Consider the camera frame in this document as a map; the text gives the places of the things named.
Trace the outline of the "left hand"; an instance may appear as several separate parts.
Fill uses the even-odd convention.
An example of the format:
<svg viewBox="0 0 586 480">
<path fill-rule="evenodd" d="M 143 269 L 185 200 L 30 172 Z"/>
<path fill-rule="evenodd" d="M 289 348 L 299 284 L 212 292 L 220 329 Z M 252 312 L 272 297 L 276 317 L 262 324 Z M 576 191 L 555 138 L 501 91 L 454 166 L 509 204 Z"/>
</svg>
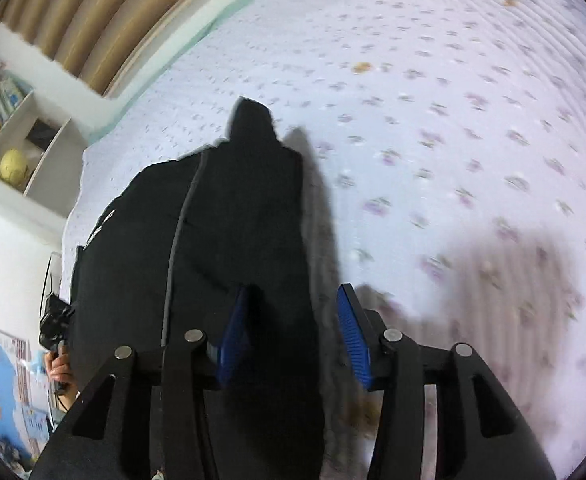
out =
<svg viewBox="0 0 586 480">
<path fill-rule="evenodd" d="M 44 356 L 44 367 L 52 382 L 53 392 L 65 404 L 72 404 L 78 394 L 78 387 L 65 344 L 59 344 L 58 349 Z"/>
</svg>

